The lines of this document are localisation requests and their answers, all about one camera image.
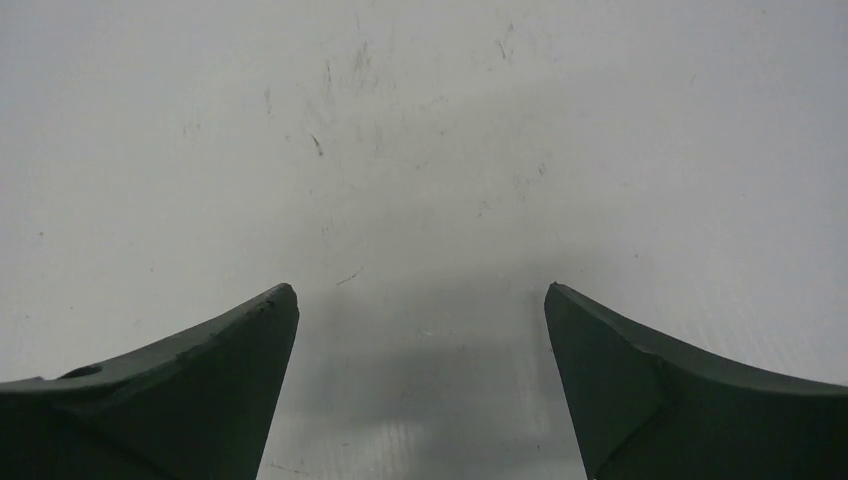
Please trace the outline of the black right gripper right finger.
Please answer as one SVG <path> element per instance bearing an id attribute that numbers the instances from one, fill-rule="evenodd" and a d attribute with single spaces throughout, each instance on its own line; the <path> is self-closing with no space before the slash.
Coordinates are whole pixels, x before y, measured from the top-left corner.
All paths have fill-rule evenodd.
<path id="1" fill-rule="evenodd" d="M 733 361 L 559 283 L 544 300 L 591 479 L 843 479 L 847 389 Z"/>

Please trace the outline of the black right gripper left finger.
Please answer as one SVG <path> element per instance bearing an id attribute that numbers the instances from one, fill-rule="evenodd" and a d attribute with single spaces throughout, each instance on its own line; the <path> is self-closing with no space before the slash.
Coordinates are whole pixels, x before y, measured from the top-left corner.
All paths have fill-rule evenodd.
<path id="1" fill-rule="evenodd" d="M 5 479 L 253 479 L 299 321 L 277 285 L 58 378 L 1 386 Z"/>

